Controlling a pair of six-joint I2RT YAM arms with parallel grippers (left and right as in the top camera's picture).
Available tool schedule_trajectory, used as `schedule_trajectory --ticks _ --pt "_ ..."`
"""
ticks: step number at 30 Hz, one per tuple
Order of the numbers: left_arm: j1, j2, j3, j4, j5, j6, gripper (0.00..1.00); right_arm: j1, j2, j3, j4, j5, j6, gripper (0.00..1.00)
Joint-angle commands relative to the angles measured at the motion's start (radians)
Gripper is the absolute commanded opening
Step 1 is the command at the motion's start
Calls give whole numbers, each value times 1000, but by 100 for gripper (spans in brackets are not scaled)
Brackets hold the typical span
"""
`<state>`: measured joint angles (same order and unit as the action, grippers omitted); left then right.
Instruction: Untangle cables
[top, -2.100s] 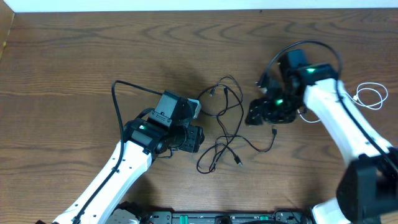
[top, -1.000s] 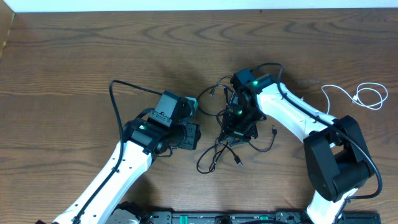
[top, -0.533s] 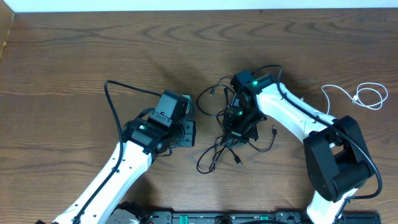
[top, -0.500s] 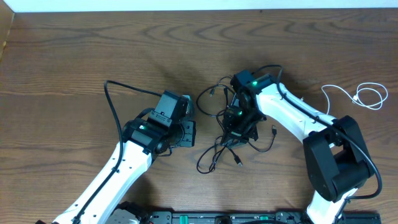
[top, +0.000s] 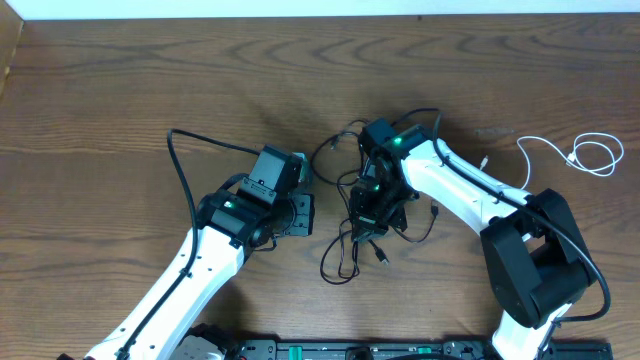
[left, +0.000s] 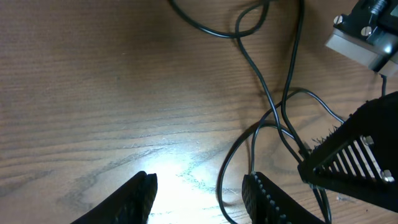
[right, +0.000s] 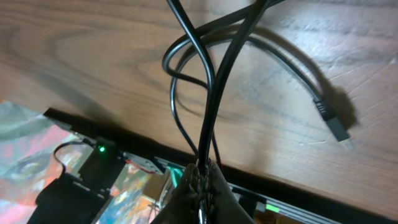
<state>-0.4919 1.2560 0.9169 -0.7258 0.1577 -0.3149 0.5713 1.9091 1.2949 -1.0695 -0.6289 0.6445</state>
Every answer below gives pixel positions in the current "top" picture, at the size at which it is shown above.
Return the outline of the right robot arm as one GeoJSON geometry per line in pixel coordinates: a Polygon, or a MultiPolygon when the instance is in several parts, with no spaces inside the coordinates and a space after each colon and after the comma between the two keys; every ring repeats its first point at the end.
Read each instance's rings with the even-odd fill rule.
{"type": "Polygon", "coordinates": [[[453,153],[438,136],[386,120],[358,136],[363,164],[351,190],[352,239],[368,242],[407,228],[405,205],[427,195],[480,238],[490,285],[503,313],[491,345],[501,359],[544,359],[568,310],[601,278],[567,201],[546,189],[513,188],[453,153]]]}

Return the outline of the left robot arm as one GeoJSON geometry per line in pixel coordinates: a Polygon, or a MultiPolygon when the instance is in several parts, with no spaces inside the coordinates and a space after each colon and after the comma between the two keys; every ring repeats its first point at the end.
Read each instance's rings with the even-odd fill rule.
{"type": "Polygon", "coordinates": [[[228,359],[234,347],[194,322],[257,250],[280,237],[311,234],[314,197],[305,192],[308,161],[271,145],[250,173],[230,177],[200,202],[192,226],[132,312],[86,354],[103,359],[228,359]]]}

